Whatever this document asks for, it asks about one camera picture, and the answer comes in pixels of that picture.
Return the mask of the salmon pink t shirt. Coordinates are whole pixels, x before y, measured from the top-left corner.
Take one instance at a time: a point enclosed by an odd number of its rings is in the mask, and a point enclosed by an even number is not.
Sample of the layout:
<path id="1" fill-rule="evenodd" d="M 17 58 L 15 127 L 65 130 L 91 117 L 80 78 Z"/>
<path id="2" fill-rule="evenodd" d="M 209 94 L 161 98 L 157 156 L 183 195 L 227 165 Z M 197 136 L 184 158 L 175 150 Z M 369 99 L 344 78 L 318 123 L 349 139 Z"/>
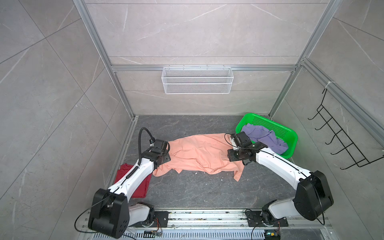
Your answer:
<path id="1" fill-rule="evenodd" d="M 245 166 L 242 162 L 231 162 L 228 150 L 233 146 L 230 136 L 224 133 L 193 135 L 170 141 L 170 161 L 160 165 L 153 175 L 160 177 L 171 170 L 199 171 L 209 175 L 233 172 L 234 180 L 239 181 Z"/>

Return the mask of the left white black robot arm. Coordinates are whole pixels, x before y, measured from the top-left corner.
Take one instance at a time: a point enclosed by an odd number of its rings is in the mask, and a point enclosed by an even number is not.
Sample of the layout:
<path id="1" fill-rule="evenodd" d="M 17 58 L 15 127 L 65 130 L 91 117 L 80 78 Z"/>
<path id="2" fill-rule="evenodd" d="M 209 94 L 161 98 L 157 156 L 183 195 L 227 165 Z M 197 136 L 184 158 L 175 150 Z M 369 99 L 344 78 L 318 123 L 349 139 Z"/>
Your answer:
<path id="1" fill-rule="evenodd" d="M 90 208 L 88 228 L 118 239 L 130 226 L 150 226 L 155 218 L 154 207 L 144 203 L 129 206 L 129 200 L 140 184 L 170 158 L 169 151 L 168 142 L 155 140 L 121 179 L 108 189 L 97 190 Z"/>

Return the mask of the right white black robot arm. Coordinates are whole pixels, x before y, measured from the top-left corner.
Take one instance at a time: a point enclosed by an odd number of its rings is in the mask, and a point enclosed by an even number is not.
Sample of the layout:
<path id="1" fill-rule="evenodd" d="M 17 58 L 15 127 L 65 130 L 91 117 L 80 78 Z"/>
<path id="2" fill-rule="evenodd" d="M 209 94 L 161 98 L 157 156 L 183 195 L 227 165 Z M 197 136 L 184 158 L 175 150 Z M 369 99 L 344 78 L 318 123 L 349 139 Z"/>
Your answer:
<path id="1" fill-rule="evenodd" d="M 324 213 L 334 204 L 334 199 L 327 177 L 322 172 L 311 172 L 282 159 L 267 145 L 253 143 L 244 132 L 226 133 L 225 141 L 231 146 L 228 150 L 231 162 L 241 161 L 243 165 L 254 162 L 265 166 L 296 192 L 293 198 L 274 200 L 264 205 L 260 214 L 262 224 L 271 226 L 285 217 L 298 216 L 309 221 L 322 217 L 319 222 L 325 224 Z"/>

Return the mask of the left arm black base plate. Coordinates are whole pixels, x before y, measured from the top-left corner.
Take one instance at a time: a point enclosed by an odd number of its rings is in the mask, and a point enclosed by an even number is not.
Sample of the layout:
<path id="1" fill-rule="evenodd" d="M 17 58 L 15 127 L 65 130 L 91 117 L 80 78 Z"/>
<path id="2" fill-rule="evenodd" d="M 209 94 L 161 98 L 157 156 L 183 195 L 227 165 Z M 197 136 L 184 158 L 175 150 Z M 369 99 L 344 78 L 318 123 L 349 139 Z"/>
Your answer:
<path id="1" fill-rule="evenodd" d="M 136 228 L 157 228 L 160 225 L 161 228 L 168 226 L 170 212 L 167 211 L 155 211 L 154 219 L 152 222 L 141 222 L 132 225 L 131 227 Z"/>

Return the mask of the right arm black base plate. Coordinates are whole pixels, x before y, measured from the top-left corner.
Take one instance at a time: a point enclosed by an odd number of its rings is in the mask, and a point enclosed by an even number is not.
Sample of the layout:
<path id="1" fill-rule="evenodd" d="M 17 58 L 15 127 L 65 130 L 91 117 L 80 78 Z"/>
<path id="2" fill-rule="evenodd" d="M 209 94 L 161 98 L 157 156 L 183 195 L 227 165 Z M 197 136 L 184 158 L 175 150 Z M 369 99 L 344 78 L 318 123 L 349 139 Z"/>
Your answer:
<path id="1" fill-rule="evenodd" d="M 245 210 L 249 227 L 288 227 L 286 218 L 276 219 L 268 211 Z"/>

